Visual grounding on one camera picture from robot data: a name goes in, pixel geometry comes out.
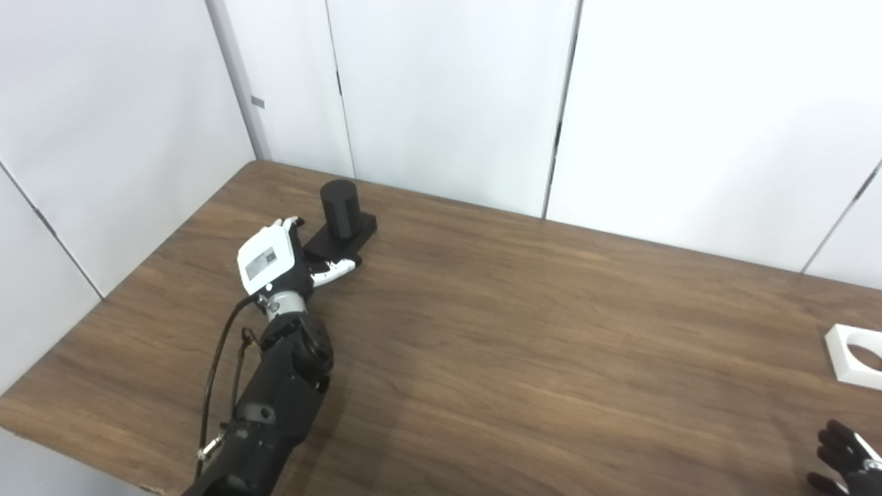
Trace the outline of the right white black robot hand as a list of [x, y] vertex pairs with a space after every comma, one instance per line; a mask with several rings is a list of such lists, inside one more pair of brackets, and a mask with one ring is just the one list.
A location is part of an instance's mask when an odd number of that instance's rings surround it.
[[816, 455], [840, 475], [839, 480], [817, 472], [806, 482], [822, 495], [880, 495], [881, 459], [859, 433], [837, 420], [829, 420], [818, 432]]

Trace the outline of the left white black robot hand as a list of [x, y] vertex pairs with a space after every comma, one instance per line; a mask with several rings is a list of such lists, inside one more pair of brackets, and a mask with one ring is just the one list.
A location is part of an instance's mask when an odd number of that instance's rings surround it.
[[361, 264], [361, 258], [318, 257], [309, 260], [298, 229], [298, 216], [278, 218], [245, 242], [236, 257], [240, 281], [248, 296], [270, 299], [291, 292], [309, 300], [315, 289], [339, 280]]

